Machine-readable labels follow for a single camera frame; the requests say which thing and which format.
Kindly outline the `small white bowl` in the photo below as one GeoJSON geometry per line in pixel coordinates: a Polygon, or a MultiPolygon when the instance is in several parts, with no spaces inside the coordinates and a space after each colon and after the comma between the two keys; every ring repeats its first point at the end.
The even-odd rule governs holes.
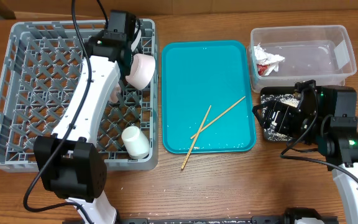
{"type": "Polygon", "coordinates": [[[130,74],[126,81],[137,90],[143,90],[151,81],[155,71],[155,59],[151,55],[135,54],[130,74]]]}

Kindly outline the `large white plate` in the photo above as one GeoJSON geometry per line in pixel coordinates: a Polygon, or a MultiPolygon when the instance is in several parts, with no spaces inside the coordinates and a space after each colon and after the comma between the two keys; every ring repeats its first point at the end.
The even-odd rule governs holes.
{"type": "Polygon", "coordinates": [[[112,90],[112,92],[111,92],[111,94],[110,94],[110,96],[109,96],[109,101],[110,101],[111,103],[117,103],[117,102],[119,101],[118,96],[119,96],[120,94],[121,94],[121,87],[120,87],[119,84],[117,84],[117,85],[113,88],[113,90],[112,90]]]}

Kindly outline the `wooden chopstick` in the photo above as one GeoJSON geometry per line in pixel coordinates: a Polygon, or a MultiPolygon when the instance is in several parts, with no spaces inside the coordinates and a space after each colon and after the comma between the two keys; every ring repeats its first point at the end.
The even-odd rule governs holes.
{"type": "Polygon", "coordinates": [[[198,128],[198,130],[197,130],[197,132],[196,132],[196,135],[195,135],[195,137],[193,138],[193,142],[191,143],[191,146],[190,146],[190,148],[189,148],[189,150],[188,150],[188,153],[187,153],[187,155],[186,155],[186,157],[185,157],[185,160],[183,161],[183,164],[181,165],[181,170],[184,170],[184,169],[185,169],[185,166],[186,166],[186,164],[187,164],[187,162],[188,162],[188,160],[189,160],[189,158],[190,158],[190,155],[191,155],[192,150],[193,150],[193,148],[194,148],[194,146],[195,146],[195,144],[196,144],[196,141],[197,141],[197,139],[198,139],[198,136],[200,135],[200,132],[201,132],[203,126],[204,126],[204,123],[205,123],[205,121],[206,121],[206,118],[207,118],[208,115],[209,115],[210,109],[211,109],[211,105],[209,106],[209,108],[208,108],[208,110],[207,110],[207,112],[206,112],[206,114],[205,114],[205,116],[204,116],[204,118],[203,118],[203,120],[202,120],[202,122],[201,122],[201,124],[200,124],[200,126],[199,126],[199,128],[198,128]]]}
{"type": "Polygon", "coordinates": [[[201,130],[199,131],[199,133],[203,132],[206,128],[208,128],[209,126],[211,126],[214,122],[216,122],[219,118],[221,118],[222,116],[224,116],[227,112],[229,112],[230,110],[232,110],[235,106],[237,106],[241,101],[243,101],[246,98],[246,96],[243,96],[242,98],[240,98],[239,100],[237,100],[233,105],[231,105],[229,108],[227,108],[225,111],[223,111],[220,115],[218,115],[217,117],[215,117],[212,121],[210,121],[206,126],[202,127],[201,130]]]}

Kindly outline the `red white wrapper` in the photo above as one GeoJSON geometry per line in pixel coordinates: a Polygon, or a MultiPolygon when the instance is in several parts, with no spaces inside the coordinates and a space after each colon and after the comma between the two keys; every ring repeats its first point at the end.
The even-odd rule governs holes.
{"type": "Polygon", "coordinates": [[[278,72],[279,64],[285,61],[285,57],[266,52],[260,44],[254,46],[254,56],[260,76],[269,76],[272,72],[278,72]]]}

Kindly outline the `white cup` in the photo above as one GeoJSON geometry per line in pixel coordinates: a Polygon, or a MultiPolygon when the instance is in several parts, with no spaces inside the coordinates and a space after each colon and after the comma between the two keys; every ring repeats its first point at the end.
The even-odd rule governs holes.
{"type": "Polygon", "coordinates": [[[143,159],[149,155],[149,140],[137,126],[129,126],[121,135],[124,146],[132,159],[143,159]]]}

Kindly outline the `grey bowl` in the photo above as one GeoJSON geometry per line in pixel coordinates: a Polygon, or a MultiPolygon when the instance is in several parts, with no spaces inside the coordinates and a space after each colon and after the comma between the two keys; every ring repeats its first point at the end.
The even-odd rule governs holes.
{"type": "Polygon", "coordinates": [[[138,47],[142,36],[142,31],[140,28],[135,28],[135,38],[131,44],[131,50],[134,52],[138,47]]]}

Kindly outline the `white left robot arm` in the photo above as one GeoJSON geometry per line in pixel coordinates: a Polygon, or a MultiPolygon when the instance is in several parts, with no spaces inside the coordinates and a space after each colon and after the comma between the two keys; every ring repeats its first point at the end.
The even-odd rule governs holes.
{"type": "Polygon", "coordinates": [[[131,45],[140,26],[135,15],[112,10],[106,27],[80,41],[80,79],[63,117],[50,136],[37,136],[35,180],[74,206],[85,223],[115,223],[117,211],[104,192],[107,166],[96,149],[106,103],[133,59],[131,45]]]}

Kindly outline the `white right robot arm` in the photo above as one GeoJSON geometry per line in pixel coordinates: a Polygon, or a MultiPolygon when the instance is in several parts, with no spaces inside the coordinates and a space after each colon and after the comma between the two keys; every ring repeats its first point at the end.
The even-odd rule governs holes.
{"type": "Polygon", "coordinates": [[[322,164],[332,172],[346,221],[358,223],[357,93],[347,86],[296,85],[297,106],[269,100],[253,107],[260,126],[289,138],[282,159],[322,164]]]}

